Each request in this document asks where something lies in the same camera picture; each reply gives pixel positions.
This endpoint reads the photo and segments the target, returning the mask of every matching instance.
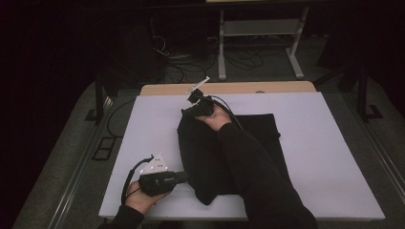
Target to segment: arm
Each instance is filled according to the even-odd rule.
[[[160,199],[165,198],[169,193],[149,197],[142,193],[139,189],[137,181],[132,182],[128,187],[128,194],[125,200],[125,205],[119,206],[116,217],[111,223],[103,223],[98,229],[129,229],[137,228],[143,221],[144,215],[155,205]]]
[[[218,131],[252,228],[317,228],[312,213],[250,133],[234,126],[219,107],[212,116],[198,119]]]

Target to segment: black towel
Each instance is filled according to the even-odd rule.
[[[273,114],[237,115],[244,130],[250,132],[278,166],[279,172],[290,182],[287,165],[280,145]],[[222,154],[222,143],[205,123],[184,115],[178,127],[181,161],[190,175],[188,183],[197,199],[209,205],[217,195],[234,194],[238,190]]]

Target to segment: black sleeve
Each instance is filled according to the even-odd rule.
[[[134,229],[142,221],[142,213],[126,205],[121,205],[114,220],[111,223],[101,224],[98,229]]]
[[[250,133],[228,123],[218,138],[252,228],[317,228],[312,213]]]

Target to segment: hand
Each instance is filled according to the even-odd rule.
[[[214,104],[214,113],[211,116],[198,116],[196,119],[205,122],[214,131],[219,131],[224,124],[232,122],[229,114],[217,104]]]
[[[129,196],[125,200],[125,205],[134,208],[135,210],[141,212],[143,215],[146,215],[152,208],[152,205],[155,205],[158,200],[165,198],[167,195],[170,194],[169,192],[151,198],[142,193],[142,191],[139,189],[139,183],[137,181],[134,181],[129,185],[127,193]]]

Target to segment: white tabletop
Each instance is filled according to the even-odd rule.
[[[144,95],[135,102],[99,215],[113,218],[124,181],[135,164],[163,153],[170,171],[183,171],[177,127],[187,95]],[[318,219],[383,219],[320,93],[221,94],[235,115],[274,114],[292,184]],[[133,180],[139,178],[136,171]],[[205,206],[179,184],[147,215],[150,219],[245,219],[239,196]]]

